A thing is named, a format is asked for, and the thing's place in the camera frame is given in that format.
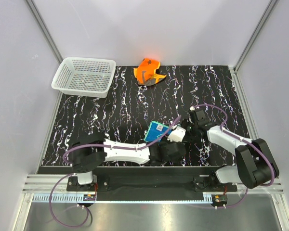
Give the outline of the yellow blue crocodile towel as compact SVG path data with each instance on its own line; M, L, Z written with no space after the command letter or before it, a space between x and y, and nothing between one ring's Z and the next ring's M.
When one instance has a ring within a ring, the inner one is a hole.
M161 135L168 129L169 127L163 125L159 122L152 121L150 126L145 134L144 141L145 142L152 142L159 138L158 141L161 140Z

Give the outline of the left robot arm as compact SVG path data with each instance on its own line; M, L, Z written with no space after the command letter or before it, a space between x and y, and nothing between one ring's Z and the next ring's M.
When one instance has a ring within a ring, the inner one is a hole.
M186 150L182 142L157 141L149 144L118 143L109 139L88 144L75 144L64 154L72 165L77 184L88 191L94 186L93 170L104 162L123 161L139 165L160 166L167 162L180 162Z

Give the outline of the orange grey towel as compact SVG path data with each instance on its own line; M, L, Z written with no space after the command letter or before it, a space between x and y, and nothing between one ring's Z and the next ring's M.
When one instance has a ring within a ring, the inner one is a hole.
M138 67L133 69L134 77L140 86L152 86L166 78L166 75L159 73L160 61L144 58Z

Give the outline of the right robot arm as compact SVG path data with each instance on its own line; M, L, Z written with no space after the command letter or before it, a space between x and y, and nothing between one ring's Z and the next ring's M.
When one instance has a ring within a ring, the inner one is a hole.
M209 178L210 187L219 191L228 183L243 184L248 189L268 187L279 177L279 169L267 142L261 138L251 140L212 122L205 111L190 107L189 118L182 121L185 138L203 140L229 151L236 158L233 166L220 167Z

